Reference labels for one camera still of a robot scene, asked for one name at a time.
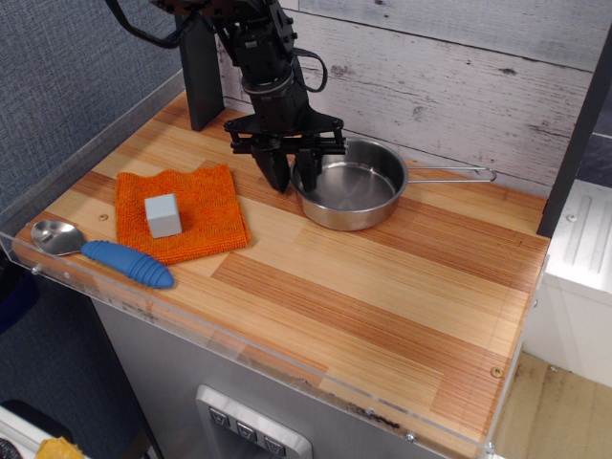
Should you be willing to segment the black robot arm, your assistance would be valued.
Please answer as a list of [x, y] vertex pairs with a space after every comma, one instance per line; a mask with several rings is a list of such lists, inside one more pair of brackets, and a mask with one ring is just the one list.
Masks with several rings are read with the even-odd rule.
[[303, 188], [315, 190], [323, 156], [345, 151], [343, 121], [310, 105], [315, 90], [305, 82], [299, 60], [314, 53], [295, 46], [293, 19], [276, 1], [158, 1], [155, 5], [182, 19], [164, 38], [131, 25], [119, 2], [107, 4], [126, 31], [163, 49], [179, 47], [196, 22], [204, 21], [240, 69], [242, 89], [254, 110], [225, 124], [233, 152], [252, 155], [277, 191], [284, 191], [290, 182], [292, 165], [287, 158], [294, 156]]

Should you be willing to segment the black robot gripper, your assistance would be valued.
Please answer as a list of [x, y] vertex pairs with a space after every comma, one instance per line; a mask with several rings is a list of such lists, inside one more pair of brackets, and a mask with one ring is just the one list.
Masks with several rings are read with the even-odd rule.
[[290, 182], [285, 154], [297, 153], [302, 188], [314, 191], [322, 155], [343, 154], [346, 150], [343, 121], [314, 110], [304, 85], [291, 78], [264, 84], [243, 78], [241, 83], [254, 113], [224, 124], [231, 136], [232, 151], [251, 153], [269, 185], [280, 193]]

